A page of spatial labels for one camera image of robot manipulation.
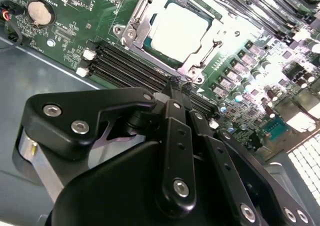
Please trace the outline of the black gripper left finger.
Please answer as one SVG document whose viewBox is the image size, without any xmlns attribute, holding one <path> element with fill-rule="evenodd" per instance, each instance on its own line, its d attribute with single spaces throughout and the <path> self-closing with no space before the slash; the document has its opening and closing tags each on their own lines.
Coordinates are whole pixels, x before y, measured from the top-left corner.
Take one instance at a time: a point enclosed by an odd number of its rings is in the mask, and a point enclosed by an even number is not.
<svg viewBox="0 0 320 226">
<path fill-rule="evenodd" d="M 176 78 L 161 97 L 142 87 L 37 94 L 24 106 L 16 148 L 54 205 L 76 177 L 142 143 L 192 156 L 194 134 Z"/>
</svg>

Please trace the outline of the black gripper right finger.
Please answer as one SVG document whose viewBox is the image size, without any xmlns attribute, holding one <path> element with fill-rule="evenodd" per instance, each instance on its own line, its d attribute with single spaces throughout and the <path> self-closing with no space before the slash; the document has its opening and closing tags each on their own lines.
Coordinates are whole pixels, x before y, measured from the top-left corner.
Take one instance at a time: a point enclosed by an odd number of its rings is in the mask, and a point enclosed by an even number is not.
<svg viewBox="0 0 320 226">
<path fill-rule="evenodd" d="M 224 129 L 212 131 L 202 114 L 192 109 L 192 86 L 182 85 L 196 144 L 216 173 L 234 226 L 312 226 L 307 211 Z"/>
</svg>

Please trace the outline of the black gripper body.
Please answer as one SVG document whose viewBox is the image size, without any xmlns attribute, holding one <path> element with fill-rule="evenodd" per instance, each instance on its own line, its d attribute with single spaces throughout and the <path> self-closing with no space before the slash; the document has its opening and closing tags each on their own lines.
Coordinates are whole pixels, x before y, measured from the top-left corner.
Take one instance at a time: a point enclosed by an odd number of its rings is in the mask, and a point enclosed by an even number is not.
<svg viewBox="0 0 320 226">
<path fill-rule="evenodd" d="M 144 142 L 77 176 L 58 196 L 52 226 L 233 226 L 218 178 L 175 143 Z"/>
</svg>

